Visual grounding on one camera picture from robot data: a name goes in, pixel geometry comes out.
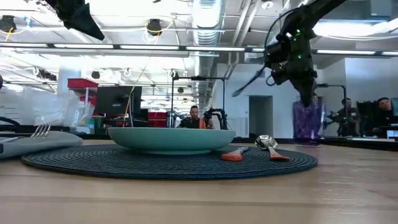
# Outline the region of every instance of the black placemat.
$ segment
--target black placemat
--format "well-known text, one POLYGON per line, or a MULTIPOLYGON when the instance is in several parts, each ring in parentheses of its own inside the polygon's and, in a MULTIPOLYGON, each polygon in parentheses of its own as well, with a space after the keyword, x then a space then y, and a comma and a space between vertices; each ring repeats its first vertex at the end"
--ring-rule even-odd
POLYGON ((22 157, 23 163, 72 174, 123 179, 240 179, 308 170, 317 158, 301 152, 277 150, 290 161, 271 161, 269 151, 252 147, 241 162, 222 161, 222 153, 236 146, 191 156, 141 154, 118 145, 80 146, 22 157))

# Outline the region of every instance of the man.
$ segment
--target man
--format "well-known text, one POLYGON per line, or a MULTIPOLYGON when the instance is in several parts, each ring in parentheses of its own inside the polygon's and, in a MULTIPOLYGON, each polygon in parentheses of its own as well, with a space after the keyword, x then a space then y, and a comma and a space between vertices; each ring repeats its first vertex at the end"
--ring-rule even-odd
POLYGON ((191 117, 183 119, 178 128, 213 129, 211 120, 208 121, 208 124, 205 124, 205 120, 199 118, 198 106, 191 106, 189 114, 191 117))
POLYGON ((341 104, 343 105, 343 109, 337 112, 338 116, 341 118, 338 135, 358 137, 359 134, 356 131, 356 125, 359 123, 358 110, 351 106, 350 98, 342 99, 341 104), (348 112, 348 120, 344 119, 346 117, 346 107, 348 112))
POLYGON ((377 107, 379 111, 376 113, 375 128, 373 131, 380 131, 380 126, 390 126, 391 124, 398 123, 398 117, 394 116, 392 110, 391 100, 387 97, 383 97, 377 100, 377 107))

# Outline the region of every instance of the fork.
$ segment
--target fork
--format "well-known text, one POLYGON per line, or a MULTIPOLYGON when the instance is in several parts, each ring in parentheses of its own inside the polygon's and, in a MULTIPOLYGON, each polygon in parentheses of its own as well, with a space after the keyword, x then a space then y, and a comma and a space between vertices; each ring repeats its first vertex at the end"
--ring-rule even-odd
MULTIPOLYGON (((41 124, 41 125, 39 125, 36 128, 35 132, 31 136, 29 136, 28 138, 44 138, 44 137, 47 137, 49 135, 50 128, 51 128, 51 124, 41 124)), ((11 142, 11 141, 15 141, 15 140, 20 139, 20 138, 26 138, 26 137, 18 136, 18 137, 14 137, 14 138, 9 138, 9 139, 5 139, 5 140, 0 141, 0 143, 11 142)))

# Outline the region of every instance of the table surface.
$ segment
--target table surface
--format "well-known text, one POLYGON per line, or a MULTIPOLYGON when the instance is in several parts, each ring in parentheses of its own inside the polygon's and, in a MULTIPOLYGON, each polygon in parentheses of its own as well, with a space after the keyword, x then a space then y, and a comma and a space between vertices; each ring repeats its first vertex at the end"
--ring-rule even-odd
MULTIPOLYGON (((109 141, 85 141, 107 144, 109 141)), ((306 152, 319 166, 275 177, 216 181, 115 180, 0 162, 4 224, 396 224, 398 153, 337 146, 306 152)))

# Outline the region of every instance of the teal bowl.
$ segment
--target teal bowl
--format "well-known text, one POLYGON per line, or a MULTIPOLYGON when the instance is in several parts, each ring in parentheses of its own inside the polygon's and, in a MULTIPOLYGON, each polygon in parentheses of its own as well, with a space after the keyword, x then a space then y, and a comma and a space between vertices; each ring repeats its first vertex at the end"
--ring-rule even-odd
POLYGON ((186 128, 108 128, 118 145, 144 153, 191 155, 227 146, 235 131, 186 128))

